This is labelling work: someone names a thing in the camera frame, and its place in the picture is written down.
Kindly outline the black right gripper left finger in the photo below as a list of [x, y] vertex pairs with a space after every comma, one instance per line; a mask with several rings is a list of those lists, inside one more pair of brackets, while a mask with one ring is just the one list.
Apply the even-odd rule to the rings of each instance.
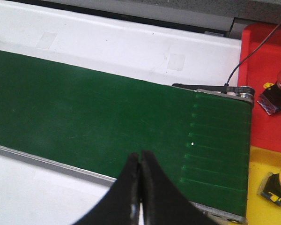
[[132, 153], [105, 196], [76, 225], [137, 225], [139, 223], [139, 155]]

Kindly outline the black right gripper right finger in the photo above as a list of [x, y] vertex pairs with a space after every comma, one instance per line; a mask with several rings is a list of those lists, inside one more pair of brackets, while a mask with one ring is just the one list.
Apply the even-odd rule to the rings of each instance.
[[215, 225], [176, 188], [152, 151], [140, 163], [141, 200], [146, 225]]

